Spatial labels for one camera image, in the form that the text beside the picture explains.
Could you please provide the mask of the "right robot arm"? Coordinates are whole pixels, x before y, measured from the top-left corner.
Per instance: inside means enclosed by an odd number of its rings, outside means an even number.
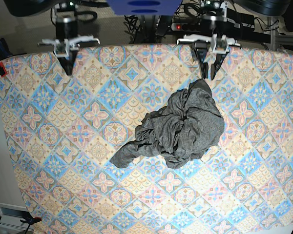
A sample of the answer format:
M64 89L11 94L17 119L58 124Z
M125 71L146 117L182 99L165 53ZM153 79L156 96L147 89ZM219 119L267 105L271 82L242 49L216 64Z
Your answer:
M51 21L56 29L55 39L42 39L38 46L52 46L53 54L58 59L65 73L72 75L75 59L78 55L80 44L100 40L93 35L82 36L78 32L78 23L91 23L98 17L94 11L78 11L78 4L66 1L51 8Z

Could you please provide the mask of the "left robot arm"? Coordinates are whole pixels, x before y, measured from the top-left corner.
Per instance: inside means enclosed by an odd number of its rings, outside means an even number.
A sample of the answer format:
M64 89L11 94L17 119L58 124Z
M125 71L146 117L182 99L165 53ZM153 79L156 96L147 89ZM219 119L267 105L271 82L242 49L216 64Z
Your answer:
M211 30L211 36L200 34L184 35L177 39L177 44L188 44L193 59L198 62L201 76L213 80L222 66L223 61L230 52L231 47L241 47L236 39L223 34L227 18L227 0L202 0L199 6L192 8L198 13L197 16L188 10L190 3L184 6L184 12L198 22L198 25L206 25Z

